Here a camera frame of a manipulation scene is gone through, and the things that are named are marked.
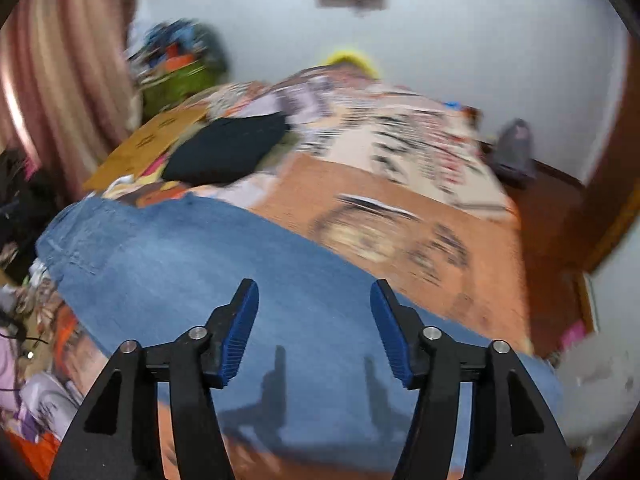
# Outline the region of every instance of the wooden floor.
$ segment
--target wooden floor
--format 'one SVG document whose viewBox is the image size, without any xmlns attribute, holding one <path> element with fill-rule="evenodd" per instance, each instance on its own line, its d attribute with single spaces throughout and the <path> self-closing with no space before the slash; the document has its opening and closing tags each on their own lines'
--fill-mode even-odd
<svg viewBox="0 0 640 480">
<path fill-rule="evenodd" d="M 575 266 L 568 255 L 554 250 L 563 221 L 580 204 L 581 192 L 546 173 L 538 173 L 527 189 L 505 189 L 522 219 L 531 340 L 535 353 L 546 356 L 558 348 L 562 333 L 581 319 L 572 275 Z"/>
</svg>

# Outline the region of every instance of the yellow object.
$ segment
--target yellow object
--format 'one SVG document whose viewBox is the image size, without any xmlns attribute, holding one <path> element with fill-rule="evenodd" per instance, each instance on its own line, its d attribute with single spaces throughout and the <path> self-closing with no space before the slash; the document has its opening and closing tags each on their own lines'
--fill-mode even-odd
<svg viewBox="0 0 640 480">
<path fill-rule="evenodd" d="M 373 67 L 369 59 L 355 50 L 337 50 L 331 54 L 324 62 L 325 65 L 336 65 L 339 63 L 351 63 L 363 70 L 369 77 L 380 79 L 378 71 Z"/>
<path fill-rule="evenodd" d="M 160 164 L 160 166 L 158 166 L 158 168 L 153 173 L 149 173 L 148 175 L 137 178 L 135 184 L 146 186 L 146 184 L 153 184 L 154 182 L 161 180 L 164 168 L 166 168 L 166 162 Z"/>
<path fill-rule="evenodd" d="M 118 146 L 82 186 L 102 191 L 121 176 L 140 176 L 192 124 L 207 113 L 206 106 L 176 108 L 156 115 Z"/>
</svg>

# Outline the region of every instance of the blue denim blanket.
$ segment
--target blue denim blanket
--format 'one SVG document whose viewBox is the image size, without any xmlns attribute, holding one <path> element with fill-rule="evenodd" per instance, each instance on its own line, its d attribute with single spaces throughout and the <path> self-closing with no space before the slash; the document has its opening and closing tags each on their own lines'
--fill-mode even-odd
<svg viewBox="0 0 640 480">
<path fill-rule="evenodd" d="M 190 194 L 144 209 L 87 198 L 56 217 L 37 250 L 107 355 L 125 339 L 174 340 L 253 278 L 260 307 L 244 359 L 229 386 L 213 392 L 223 432 L 281 456 L 395 469 L 417 392 L 392 376 L 369 307 L 375 277 L 248 211 Z M 458 341 L 488 344 L 418 312 Z M 521 359 L 551 409 L 559 406 L 552 369 Z M 470 393 L 463 384 L 452 459 L 459 470 Z"/>
</svg>

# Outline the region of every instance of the curtain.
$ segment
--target curtain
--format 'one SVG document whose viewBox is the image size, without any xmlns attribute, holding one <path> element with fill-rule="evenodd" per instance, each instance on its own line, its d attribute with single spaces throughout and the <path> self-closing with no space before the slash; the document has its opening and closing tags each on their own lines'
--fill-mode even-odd
<svg viewBox="0 0 640 480">
<path fill-rule="evenodd" d="M 0 149 L 21 147 L 66 200 L 129 134 L 136 0 L 20 0 L 0 30 Z"/>
</svg>

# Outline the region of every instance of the metal screw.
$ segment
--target metal screw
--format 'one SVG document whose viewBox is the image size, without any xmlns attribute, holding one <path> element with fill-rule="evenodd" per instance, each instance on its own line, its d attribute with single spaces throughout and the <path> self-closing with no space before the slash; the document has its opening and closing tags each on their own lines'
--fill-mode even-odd
<svg viewBox="0 0 640 480">
<path fill-rule="evenodd" d="M 511 347 L 506 341 L 498 339 L 497 341 L 494 341 L 494 350 L 498 352 L 498 354 L 506 354 L 509 350 L 511 350 Z"/>
<path fill-rule="evenodd" d="M 128 341 L 125 341 L 120 345 L 120 351 L 123 354 L 130 354 L 136 348 L 138 348 L 138 343 L 136 341 L 133 341 L 133 339 L 129 339 Z"/>
<path fill-rule="evenodd" d="M 442 337 L 442 332 L 440 331 L 439 328 L 436 328 L 434 326 L 428 326 L 427 328 L 422 330 L 422 335 L 425 336 L 425 338 L 434 341 Z"/>
<path fill-rule="evenodd" d="M 203 326 L 194 326 L 191 330 L 189 330 L 189 337 L 191 339 L 202 339 L 207 335 L 207 329 Z"/>
</svg>

